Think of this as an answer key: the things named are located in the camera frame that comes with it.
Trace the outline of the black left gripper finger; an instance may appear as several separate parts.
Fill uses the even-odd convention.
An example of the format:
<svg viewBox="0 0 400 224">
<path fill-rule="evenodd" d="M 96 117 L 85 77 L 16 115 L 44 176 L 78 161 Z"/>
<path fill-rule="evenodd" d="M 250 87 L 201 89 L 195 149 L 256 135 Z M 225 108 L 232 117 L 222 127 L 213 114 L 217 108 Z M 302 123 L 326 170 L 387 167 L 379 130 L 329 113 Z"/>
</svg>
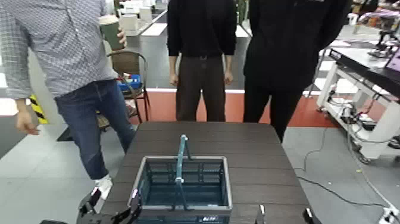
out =
<svg viewBox="0 0 400 224">
<path fill-rule="evenodd" d="M 81 200 L 78 208 L 78 217 L 83 217 L 87 213 L 92 212 L 100 197 L 101 191 L 98 187 L 94 187 L 94 189 Z"/>
<path fill-rule="evenodd" d="M 128 207 L 124 211 L 117 213 L 112 218 L 112 223 L 132 224 L 139 218 L 141 212 L 142 212 L 142 197 L 139 193 L 139 190 L 134 189 L 131 194 Z"/>
</svg>

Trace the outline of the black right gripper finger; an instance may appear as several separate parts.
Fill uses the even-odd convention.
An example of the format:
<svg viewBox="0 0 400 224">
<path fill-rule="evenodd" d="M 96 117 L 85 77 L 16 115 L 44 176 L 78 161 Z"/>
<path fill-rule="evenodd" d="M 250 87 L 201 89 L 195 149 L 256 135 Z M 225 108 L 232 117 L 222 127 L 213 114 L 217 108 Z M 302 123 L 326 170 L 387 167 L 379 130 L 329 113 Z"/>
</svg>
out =
<svg viewBox="0 0 400 224">
<path fill-rule="evenodd" d="M 307 224 L 315 224 L 313 211 L 310 208 L 305 208 L 302 216 Z"/>
<path fill-rule="evenodd" d="M 257 215 L 255 218 L 255 224 L 266 224 L 266 222 L 265 222 L 265 207 L 262 204 L 260 204 L 258 206 L 258 211 L 257 211 Z"/>
</svg>

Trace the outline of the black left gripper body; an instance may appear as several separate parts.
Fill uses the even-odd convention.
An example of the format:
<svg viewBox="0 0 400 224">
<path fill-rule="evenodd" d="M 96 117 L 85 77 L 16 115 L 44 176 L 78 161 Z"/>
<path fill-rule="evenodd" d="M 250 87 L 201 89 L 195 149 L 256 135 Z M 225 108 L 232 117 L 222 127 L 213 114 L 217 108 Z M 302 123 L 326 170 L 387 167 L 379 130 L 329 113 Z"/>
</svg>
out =
<svg viewBox="0 0 400 224">
<path fill-rule="evenodd" d="M 87 213 L 83 216 L 79 215 L 77 224 L 116 224 L 121 223 L 125 218 L 119 215 L 111 216 L 108 214 Z"/>
</svg>

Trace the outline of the right hand of patterned-shirt person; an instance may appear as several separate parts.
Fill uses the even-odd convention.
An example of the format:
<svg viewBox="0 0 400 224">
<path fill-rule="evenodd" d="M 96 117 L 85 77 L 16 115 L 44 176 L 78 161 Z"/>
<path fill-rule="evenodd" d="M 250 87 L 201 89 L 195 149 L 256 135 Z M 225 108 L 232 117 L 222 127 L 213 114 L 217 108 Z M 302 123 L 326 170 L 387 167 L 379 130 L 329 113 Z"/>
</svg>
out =
<svg viewBox="0 0 400 224">
<path fill-rule="evenodd" d="M 32 122 L 32 117 L 27 110 L 20 110 L 17 113 L 16 127 L 29 135 L 38 135 L 39 129 Z"/>
</svg>

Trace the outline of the left hand of patterned-shirt person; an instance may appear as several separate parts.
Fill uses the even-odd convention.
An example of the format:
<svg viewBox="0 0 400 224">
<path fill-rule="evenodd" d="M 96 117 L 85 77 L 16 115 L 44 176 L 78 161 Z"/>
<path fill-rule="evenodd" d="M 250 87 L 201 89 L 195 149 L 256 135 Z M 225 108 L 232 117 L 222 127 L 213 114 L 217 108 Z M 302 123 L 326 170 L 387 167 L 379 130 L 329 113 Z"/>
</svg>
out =
<svg viewBox="0 0 400 224">
<path fill-rule="evenodd" d="M 123 48 L 125 48 L 127 46 L 127 42 L 126 42 L 126 35 L 125 35 L 123 28 L 121 28 L 121 27 L 118 28 L 117 36 L 119 38 L 119 43 L 123 46 Z"/>
</svg>

